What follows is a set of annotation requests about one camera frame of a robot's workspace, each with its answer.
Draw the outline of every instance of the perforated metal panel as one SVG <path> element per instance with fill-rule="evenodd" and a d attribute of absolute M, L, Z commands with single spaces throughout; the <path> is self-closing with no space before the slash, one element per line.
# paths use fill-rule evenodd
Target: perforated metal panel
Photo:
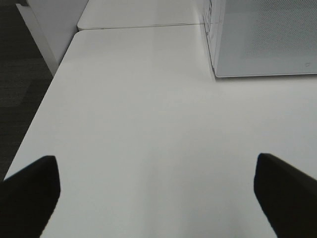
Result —
<path fill-rule="evenodd" d="M 218 76 L 317 72 L 316 0 L 223 0 Z"/>

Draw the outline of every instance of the desk surface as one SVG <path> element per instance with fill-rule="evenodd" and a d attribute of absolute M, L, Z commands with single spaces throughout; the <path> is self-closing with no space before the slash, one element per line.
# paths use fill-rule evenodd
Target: desk surface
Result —
<path fill-rule="evenodd" d="M 79 30 L 203 23 L 204 0 L 89 0 Z"/>
<path fill-rule="evenodd" d="M 44 238 L 274 238 L 270 152 L 317 178 L 317 78 L 215 80 L 201 25 L 76 34 L 7 176 L 56 155 Z"/>

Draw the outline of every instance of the white desk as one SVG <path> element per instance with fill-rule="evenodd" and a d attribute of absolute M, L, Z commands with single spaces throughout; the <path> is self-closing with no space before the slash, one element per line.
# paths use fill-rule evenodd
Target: white desk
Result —
<path fill-rule="evenodd" d="M 204 0 L 89 0 L 79 30 L 203 23 Z"/>
<path fill-rule="evenodd" d="M 215 81 L 200 27 L 75 36 L 8 172 L 56 155 L 44 238 L 276 237 L 256 158 L 317 178 L 317 79 Z"/>

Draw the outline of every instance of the gray carpet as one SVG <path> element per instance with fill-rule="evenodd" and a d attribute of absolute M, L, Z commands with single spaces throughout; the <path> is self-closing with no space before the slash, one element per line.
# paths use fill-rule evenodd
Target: gray carpet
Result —
<path fill-rule="evenodd" d="M 16 6 L 0 1 L 0 181 L 52 78 Z"/>

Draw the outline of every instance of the white table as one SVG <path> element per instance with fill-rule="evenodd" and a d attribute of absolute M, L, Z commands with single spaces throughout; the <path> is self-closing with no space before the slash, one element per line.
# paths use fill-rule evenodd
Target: white table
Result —
<path fill-rule="evenodd" d="M 89 0 L 79 30 L 203 23 L 204 0 Z"/>
<path fill-rule="evenodd" d="M 256 158 L 317 178 L 317 79 L 216 81 L 200 27 L 75 35 L 7 174 L 56 155 L 44 238 L 276 237 Z"/>

